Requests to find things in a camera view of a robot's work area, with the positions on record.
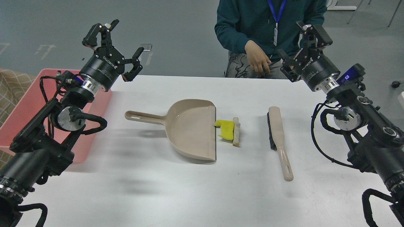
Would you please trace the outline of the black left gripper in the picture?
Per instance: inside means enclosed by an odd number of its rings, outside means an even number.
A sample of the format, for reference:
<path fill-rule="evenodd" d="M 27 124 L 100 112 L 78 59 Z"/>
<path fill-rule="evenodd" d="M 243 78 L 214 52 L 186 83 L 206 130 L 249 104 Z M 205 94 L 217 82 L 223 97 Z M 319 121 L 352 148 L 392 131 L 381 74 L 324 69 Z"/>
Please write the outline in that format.
<path fill-rule="evenodd" d="M 83 38 L 82 45 L 89 48 L 95 48 L 98 46 L 97 36 L 98 34 L 101 34 L 101 46 L 111 48 L 112 40 L 110 32 L 119 22 L 118 19 L 115 19 L 109 24 L 102 25 L 97 23 L 93 25 L 87 35 Z M 131 59 L 124 59 L 124 56 L 115 48 L 112 49 L 111 54 L 108 54 L 106 47 L 96 48 L 93 56 L 80 70 L 80 75 L 95 80 L 107 92 L 111 89 L 120 74 L 122 74 L 124 82 L 131 82 L 134 80 L 143 69 L 139 57 L 143 53 L 144 48 L 139 47 Z M 118 65 L 118 61 L 122 62 L 123 65 L 132 64 L 133 67 L 130 71 L 123 73 L 124 66 Z"/>

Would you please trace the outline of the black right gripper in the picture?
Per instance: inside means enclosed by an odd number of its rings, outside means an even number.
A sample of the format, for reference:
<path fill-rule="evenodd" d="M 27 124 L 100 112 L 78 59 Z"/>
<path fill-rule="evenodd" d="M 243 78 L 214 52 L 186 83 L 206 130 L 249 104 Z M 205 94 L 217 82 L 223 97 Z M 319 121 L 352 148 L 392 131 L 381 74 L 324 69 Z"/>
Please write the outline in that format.
<path fill-rule="evenodd" d="M 304 24 L 302 21 L 297 21 L 296 24 L 302 34 L 303 47 L 295 57 L 289 56 L 282 49 L 277 51 L 282 60 L 281 72 L 290 82 L 303 79 L 313 92 L 330 92 L 339 86 L 336 80 L 340 71 L 323 54 L 323 50 L 332 45 L 333 41 L 320 24 Z"/>

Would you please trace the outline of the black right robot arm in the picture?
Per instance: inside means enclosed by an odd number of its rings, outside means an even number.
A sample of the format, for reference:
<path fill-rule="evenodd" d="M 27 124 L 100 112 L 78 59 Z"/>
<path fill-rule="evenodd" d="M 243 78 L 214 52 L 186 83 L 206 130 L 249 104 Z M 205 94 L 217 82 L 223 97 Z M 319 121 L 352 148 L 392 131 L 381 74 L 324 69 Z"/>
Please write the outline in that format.
<path fill-rule="evenodd" d="M 403 131 L 365 96 L 365 69 L 360 64 L 354 64 L 341 74 L 323 54 L 323 49 L 332 44 L 332 39 L 321 25 L 306 25 L 298 21 L 297 26 L 304 45 L 296 56 L 278 50 L 282 59 L 281 72 L 291 82 L 303 80 L 311 91 L 325 93 L 325 102 L 318 104 L 313 112 L 312 125 L 323 106 L 337 102 L 337 106 L 321 113 L 323 128 L 345 138 L 349 147 L 348 167 L 378 174 L 382 179 L 388 195 L 375 189 L 367 189 L 362 194 L 366 223 L 370 227 L 377 226 L 369 201 L 373 195 L 390 202 L 390 209 L 403 225 Z"/>

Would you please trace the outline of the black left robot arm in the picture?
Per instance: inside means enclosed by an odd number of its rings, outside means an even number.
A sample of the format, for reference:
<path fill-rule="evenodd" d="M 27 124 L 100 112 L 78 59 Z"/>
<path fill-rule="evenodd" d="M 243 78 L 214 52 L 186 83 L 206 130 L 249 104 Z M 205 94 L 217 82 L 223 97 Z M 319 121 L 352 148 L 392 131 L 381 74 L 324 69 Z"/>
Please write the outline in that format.
<path fill-rule="evenodd" d="M 72 164 L 72 148 L 81 135 L 107 127 L 103 117 L 84 112 L 99 89 L 109 91 L 119 76 L 133 81 L 142 70 L 143 47 L 126 59 L 113 46 L 110 33 L 118 23 L 115 19 L 91 27 L 82 44 L 94 53 L 79 73 L 66 70 L 39 78 L 45 105 L 13 138 L 10 149 L 15 156 L 1 169 L 2 227 L 15 227 L 23 212 L 33 209 L 41 210 L 36 226 L 44 226 L 48 208 L 42 203 L 22 205 L 24 197 L 35 190 L 34 184 L 45 184 Z"/>

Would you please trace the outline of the person's hand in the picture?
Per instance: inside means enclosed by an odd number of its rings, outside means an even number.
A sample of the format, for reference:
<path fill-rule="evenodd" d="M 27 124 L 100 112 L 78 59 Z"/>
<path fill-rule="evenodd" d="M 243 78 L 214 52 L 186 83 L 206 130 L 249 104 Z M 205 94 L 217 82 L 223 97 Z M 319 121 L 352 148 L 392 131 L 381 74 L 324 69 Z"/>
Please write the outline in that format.
<path fill-rule="evenodd" d="M 244 50 L 253 72 L 260 75 L 270 74 L 269 64 L 271 61 L 257 43 L 248 40 L 244 46 Z"/>

